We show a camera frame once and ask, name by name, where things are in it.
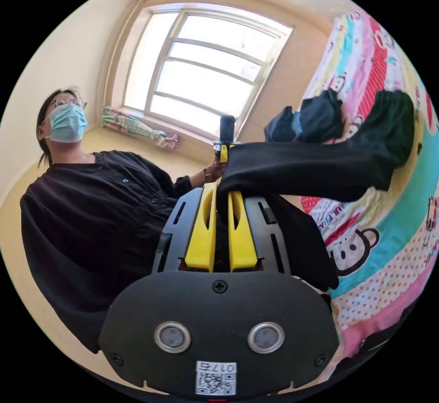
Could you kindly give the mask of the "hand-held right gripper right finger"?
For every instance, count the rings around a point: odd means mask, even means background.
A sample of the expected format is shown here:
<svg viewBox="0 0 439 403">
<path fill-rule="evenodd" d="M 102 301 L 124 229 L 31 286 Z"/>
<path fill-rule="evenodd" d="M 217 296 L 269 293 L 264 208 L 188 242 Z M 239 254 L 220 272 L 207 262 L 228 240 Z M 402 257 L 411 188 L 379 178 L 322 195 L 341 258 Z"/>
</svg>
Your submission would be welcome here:
<svg viewBox="0 0 439 403">
<path fill-rule="evenodd" d="M 231 271 L 252 270 L 257 254 L 241 192 L 228 194 L 228 235 Z"/>
</svg>

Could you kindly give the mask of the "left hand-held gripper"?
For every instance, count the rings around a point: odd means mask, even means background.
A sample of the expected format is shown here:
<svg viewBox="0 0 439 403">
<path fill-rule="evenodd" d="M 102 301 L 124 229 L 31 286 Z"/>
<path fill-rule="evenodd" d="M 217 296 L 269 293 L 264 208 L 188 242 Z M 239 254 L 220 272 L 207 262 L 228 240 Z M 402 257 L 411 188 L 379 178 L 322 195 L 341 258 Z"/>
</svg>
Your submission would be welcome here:
<svg viewBox="0 0 439 403">
<path fill-rule="evenodd" d="M 228 151 L 230 148 L 241 145 L 242 143 L 239 141 L 222 141 L 217 140 L 213 143 L 213 149 L 215 152 L 220 152 L 220 163 L 226 163 L 228 161 Z"/>
</svg>

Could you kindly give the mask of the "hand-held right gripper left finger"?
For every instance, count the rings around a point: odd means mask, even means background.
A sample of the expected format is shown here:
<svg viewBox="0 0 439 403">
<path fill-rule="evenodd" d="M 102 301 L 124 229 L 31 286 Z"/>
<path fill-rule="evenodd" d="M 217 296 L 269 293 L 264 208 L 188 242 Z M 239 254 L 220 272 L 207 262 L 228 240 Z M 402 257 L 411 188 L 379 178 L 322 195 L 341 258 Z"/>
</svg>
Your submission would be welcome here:
<svg viewBox="0 0 439 403">
<path fill-rule="evenodd" d="M 185 256 L 189 269 L 212 271 L 216 246 L 217 184 L 208 183 L 202 189 L 192 235 Z"/>
</svg>

